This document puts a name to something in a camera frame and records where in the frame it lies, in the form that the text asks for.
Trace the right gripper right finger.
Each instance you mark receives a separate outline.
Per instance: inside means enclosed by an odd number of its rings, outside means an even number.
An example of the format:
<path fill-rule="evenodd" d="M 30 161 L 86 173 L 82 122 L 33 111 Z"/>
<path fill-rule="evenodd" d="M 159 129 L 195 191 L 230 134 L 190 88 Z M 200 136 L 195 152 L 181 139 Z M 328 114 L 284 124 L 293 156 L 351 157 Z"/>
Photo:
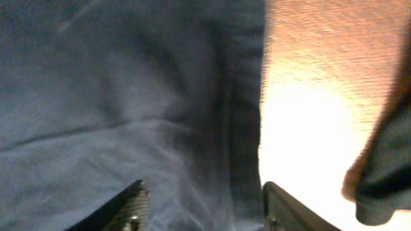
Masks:
<path fill-rule="evenodd" d="M 263 186 L 265 229 L 269 231 L 341 231 L 273 182 Z"/>

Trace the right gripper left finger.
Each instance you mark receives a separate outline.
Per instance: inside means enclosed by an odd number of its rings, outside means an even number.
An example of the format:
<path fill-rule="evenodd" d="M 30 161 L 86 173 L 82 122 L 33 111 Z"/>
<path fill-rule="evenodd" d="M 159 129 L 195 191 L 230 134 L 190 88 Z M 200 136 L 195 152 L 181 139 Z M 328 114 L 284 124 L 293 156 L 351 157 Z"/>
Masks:
<path fill-rule="evenodd" d="M 150 193 L 137 180 L 67 231 L 145 231 Z"/>

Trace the navy blue shorts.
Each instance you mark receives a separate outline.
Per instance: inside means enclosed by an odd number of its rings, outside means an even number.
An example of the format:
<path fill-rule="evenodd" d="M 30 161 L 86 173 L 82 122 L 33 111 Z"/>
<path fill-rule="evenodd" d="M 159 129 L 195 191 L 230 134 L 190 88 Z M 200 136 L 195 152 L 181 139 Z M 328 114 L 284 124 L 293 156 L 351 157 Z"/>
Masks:
<path fill-rule="evenodd" d="M 2 1 L 1 229 L 143 183 L 149 230 L 262 230 L 266 3 Z"/>

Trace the black garment with red trim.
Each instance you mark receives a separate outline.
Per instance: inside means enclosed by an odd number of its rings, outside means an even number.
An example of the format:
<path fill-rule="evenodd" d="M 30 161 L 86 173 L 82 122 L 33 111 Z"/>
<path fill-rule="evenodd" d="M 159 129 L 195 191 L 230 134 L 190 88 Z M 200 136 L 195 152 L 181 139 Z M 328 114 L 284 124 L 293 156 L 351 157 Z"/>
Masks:
<path fill-rule="evenodd" d="M 354 200 L 363 225 L 384 225 L 395 212 L 410 210 L 410 30 L 379 123 L 342 190 Z"/>

